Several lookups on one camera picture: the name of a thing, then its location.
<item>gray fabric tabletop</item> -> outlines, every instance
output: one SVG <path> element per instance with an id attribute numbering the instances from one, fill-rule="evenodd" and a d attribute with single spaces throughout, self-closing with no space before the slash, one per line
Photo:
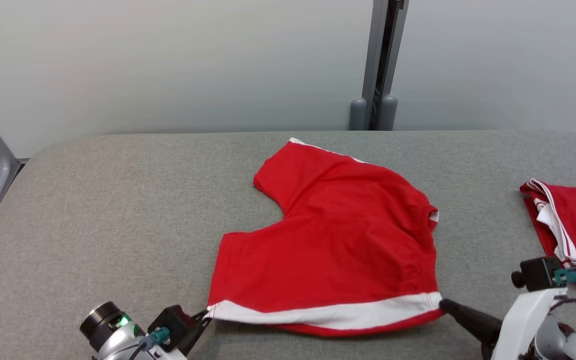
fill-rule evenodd
<path id="1" fill-rule="evenodd" d="M 252 179 L 290 137 L 425 192 L 439 209 L 439 291 L 500 318 L 525 292 L 510 273 L 543 254 L 519 186 L 576 186 L 576 135 L 558 132 L 143 134 L 50 146 L 0 205 L 0 359 L 89 359 L 79 326 L 105 301 L 143 328 L 170 305 L 203 310 L 222 235 L 282 218 Z M 576 329 L 576 305 L 557 314 Z M 217 321 L 189 358 L 477 360 L 480 350 L 448 316 L 347 339 Z"/>

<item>red and white garment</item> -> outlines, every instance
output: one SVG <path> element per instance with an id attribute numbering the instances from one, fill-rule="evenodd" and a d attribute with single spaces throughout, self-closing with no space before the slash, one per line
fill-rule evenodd
<path id="1" fill-rule="evenodd" d="M 433 321 L 437 209 L 397 173 L 290 139 L 254 186 L 282 221 L 221 240 L 208 317 L 325 337 Z"/>
<path id="2" fill-rule="evenodd" d="M 519 191 L 546 255 L 576 267 L 576 187 L 531 178 Z"/>

